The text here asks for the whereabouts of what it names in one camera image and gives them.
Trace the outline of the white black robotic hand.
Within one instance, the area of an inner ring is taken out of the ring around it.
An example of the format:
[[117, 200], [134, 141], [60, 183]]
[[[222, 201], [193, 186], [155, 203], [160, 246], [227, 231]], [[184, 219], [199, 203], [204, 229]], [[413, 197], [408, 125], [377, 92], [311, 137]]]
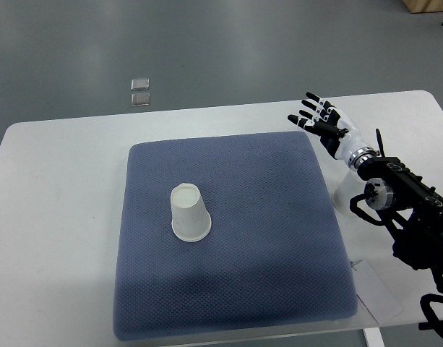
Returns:
[[357, 160], [373, 158], [377, 152], [365, 143], [359, 128], [341, 109], [327, 99], [307, 92], [301, 101], [299, 115], [288, 115], [288, 120], [302, 130], [319, 137], [320, 143], [335, 160], [342, 160], [356, 169]]

